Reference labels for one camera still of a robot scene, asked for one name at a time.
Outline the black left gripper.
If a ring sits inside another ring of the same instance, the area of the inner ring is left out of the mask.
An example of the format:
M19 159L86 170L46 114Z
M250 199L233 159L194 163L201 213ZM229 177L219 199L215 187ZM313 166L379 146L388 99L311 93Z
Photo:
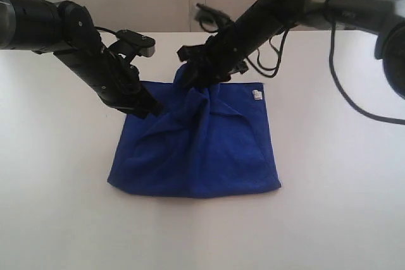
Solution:
M71 49L58 51L56 57L108 107L138 118L162 112L163 105L140 81L138 69L109 49L104 47L96 55Z

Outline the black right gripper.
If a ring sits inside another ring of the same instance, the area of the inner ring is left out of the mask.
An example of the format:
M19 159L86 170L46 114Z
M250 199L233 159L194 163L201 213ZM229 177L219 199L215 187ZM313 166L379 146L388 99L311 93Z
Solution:
M182 46L177 56L180 62L200 63L189 85L205 88L246 73L249 67L244 59L277 32L278 20L272 13L248 10L205 44Z

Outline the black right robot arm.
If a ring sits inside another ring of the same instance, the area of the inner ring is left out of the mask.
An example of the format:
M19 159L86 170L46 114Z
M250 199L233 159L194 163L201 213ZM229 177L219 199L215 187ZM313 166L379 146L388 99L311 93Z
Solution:
M377 36L374 55L392 89L404 95L404 0L256 0L238 19L198 4L197 21L218 25L198 46L183 46L184 87L209 87L245 73L244 60L265 42L298 25L326 30L334 25Z

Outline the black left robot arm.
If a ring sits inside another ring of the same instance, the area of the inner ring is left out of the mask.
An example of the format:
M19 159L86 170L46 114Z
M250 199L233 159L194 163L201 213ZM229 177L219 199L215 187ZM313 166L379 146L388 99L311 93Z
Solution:
M132 61L150 58L156 41L131 30L106 46L87 8L71 1L1 0L1 49L51 53L110 108L139 118L162 105L141 83Z

